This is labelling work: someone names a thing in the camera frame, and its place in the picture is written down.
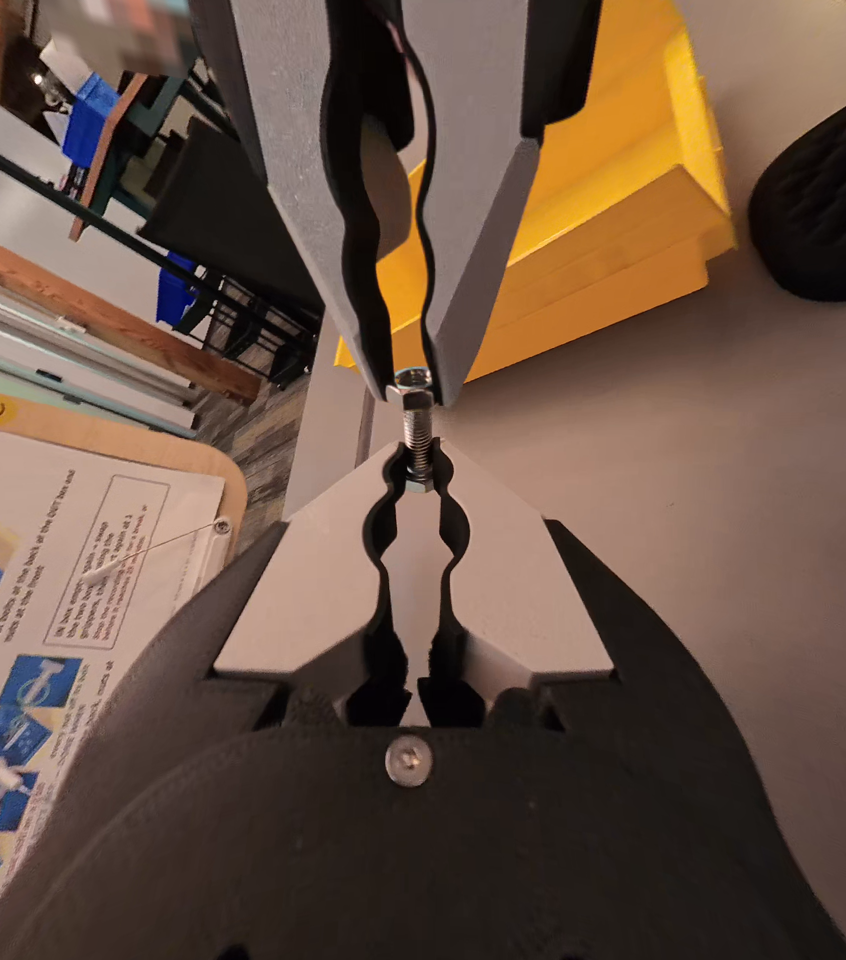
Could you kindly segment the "steel hex bolt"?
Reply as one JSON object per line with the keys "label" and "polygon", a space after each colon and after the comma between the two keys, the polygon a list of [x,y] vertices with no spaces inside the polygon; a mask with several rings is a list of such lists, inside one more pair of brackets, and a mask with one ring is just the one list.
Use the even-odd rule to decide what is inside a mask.
{"label": "steel hex bolt", "polygon": [[407,466],[406,489],[427,494],[433,491],[432,409],[434,402],[426,390],[407,393],[402,400],[403,430]]}

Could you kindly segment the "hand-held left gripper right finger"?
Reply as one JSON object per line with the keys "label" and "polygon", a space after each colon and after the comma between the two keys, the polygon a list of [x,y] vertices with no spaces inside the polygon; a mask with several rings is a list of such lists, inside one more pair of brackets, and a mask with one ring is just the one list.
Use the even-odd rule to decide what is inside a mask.
{"label": "hand-held left gripper right finger", "polygon": [[614,666],[541,513],[454,446],[432,448],[451,552],[429,648],[429,725],[479,727],[501,694]]}

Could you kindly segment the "yellow plastic bin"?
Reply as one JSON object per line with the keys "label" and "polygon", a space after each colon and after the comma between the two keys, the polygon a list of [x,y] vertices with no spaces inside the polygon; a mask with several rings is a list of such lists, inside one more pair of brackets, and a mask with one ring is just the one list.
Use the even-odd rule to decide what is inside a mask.
{"label": "yellow plastic bin", "polygon": [[[427,155],[410,174],[408,236],[381,258],[394,374],[426,366],[429,256],[419,197],[431,144],[404,2],[364,2],[393,29],[422,90]],[[721,144],[675,2],[602,2],[578,114],[545,128],[500,292],[466,381],[514,365],[703,288],[735,245]]]}

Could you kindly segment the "blue storage crate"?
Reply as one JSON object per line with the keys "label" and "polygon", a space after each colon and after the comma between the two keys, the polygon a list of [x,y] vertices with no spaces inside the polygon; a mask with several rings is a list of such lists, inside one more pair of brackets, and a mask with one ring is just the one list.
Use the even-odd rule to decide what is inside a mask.
{"label": "blue storage crate", "polygon": [[89,169],[106,120],[119,100],[118,91],[93,73],[75,94],[69,114],[63,154],[77,167]]}
{"label": "blue storage crate", "polygon": [[171,270],[161,268],[157,284],[156,322],[179,328],[186,312],[196,302],[198,291]]}

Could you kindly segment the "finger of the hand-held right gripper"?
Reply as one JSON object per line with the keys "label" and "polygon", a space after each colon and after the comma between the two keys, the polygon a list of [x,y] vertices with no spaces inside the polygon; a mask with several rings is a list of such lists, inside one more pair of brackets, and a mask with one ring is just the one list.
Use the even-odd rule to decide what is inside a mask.
{"label": "finger of the hand-held right gripper", "polygon": [[425,348],[451,407],[494,310],[539,163],[522,132],[528,2],[404,2],[431,144],[419,197]]}
{"label": "finger of the hand-held right gripper", "polygon": [[377,278],[379,218],[366,189],[360,2],[191,2],[202,52],[241,74],[267,186],[372,396],[394,373]]}

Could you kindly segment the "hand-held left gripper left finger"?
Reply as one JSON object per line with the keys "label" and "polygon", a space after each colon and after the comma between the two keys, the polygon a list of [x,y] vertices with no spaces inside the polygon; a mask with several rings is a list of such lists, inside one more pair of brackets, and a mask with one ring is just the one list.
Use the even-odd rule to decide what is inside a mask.
{"label": "hand-held left gripper left finger", "polygon": [[393,442],[297,510],[217,656],[222,677],[314,688],[351,722],[403,714],[403,646],[381,555],[396,534]]}

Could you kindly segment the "black mesh office chair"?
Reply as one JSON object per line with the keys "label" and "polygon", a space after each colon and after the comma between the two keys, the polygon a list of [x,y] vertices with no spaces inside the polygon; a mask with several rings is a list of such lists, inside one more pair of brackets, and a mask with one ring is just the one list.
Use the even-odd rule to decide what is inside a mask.
{"label": "black mesh office chair", "polygon": [[241,144],[196,116],[187,134],[138,235],[237,281],[318,331],[323,301]]}

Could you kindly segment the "steel hex nut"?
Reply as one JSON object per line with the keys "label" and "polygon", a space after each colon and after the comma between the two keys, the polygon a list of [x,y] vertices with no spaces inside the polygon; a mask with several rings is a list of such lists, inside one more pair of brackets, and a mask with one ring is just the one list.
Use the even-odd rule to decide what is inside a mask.
{"label": "steel hex nut", "polygon": [[385,388],[384,399],[403,413],[429,413],[435,402],[430,369],[408,366],[396,371],[394,382]]}

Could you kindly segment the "black textured pad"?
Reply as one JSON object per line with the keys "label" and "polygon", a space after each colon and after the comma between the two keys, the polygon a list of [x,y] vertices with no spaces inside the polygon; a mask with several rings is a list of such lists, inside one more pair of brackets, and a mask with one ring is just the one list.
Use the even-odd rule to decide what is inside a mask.
{"label": "black textured pad", "polygon": [[780,288],[846,303],[846,106],[768,165],[747,216],[751,243]]}

